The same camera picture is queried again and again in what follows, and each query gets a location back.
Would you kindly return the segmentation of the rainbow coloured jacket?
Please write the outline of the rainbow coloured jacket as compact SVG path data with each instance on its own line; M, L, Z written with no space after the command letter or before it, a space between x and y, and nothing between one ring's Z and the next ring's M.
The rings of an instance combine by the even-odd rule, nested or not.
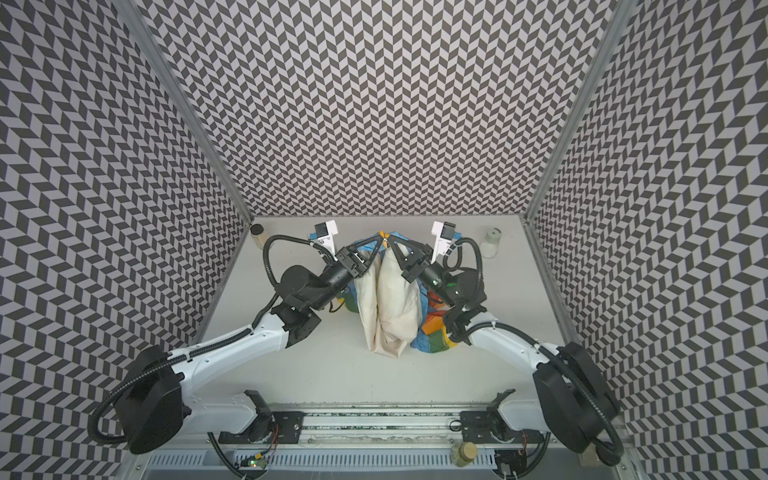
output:
M434 354L457 346L443 323L446 304L415 280L401 275L388 247L370 270L341 295L343 307L359 315L367 349L397 359L407 348Z

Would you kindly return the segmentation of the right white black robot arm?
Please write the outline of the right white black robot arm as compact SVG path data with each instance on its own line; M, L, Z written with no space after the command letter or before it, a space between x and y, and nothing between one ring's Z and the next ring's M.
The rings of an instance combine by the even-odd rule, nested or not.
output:
M549 433L576 453L594 446L603 464L620 463L625 447L613 421L621 406L604 375L583 346L538 340L488 311L483 256L474 239L440 236L431 247L393 235L388 243L403 278L419 281L447 305L443 324L451 342L488 351L529 375L536 398L501 400L496 410L505 426Z

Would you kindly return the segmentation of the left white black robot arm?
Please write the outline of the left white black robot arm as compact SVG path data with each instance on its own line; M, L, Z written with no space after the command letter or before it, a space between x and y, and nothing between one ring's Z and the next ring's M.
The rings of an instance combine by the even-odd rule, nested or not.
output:
M314 274L293 265L275 276L270 250L280 241L313 248L325 262L323 271ZM142 351L121 383L90 413L89 439L99 445L125 443L131 453L141 454L178 435L248 431L259 415L255 401L246 394L204 396L205 387L250 361L306 339L321 321L318 311L372 267L375 256L361 257L359 248L372 244L379 250L384 242L375 234L330 251L319 239L269 237L262 258L273 295L254 320L190 347Z

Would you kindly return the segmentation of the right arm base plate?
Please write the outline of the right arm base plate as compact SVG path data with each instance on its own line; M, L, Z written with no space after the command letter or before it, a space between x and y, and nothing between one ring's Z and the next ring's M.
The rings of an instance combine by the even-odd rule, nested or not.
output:
M536 430L514 430L501 416L491 411L462 411L459 413L462 438L475 444L537 444L544 434Z

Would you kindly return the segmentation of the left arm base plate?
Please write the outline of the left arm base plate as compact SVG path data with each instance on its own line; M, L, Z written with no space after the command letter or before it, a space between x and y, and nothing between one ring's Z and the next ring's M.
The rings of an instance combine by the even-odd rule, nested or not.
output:
M267 444L273 441L277 444L297 444L304 418L302 411L261 413L242 433L220 433L218 442L224 445Z

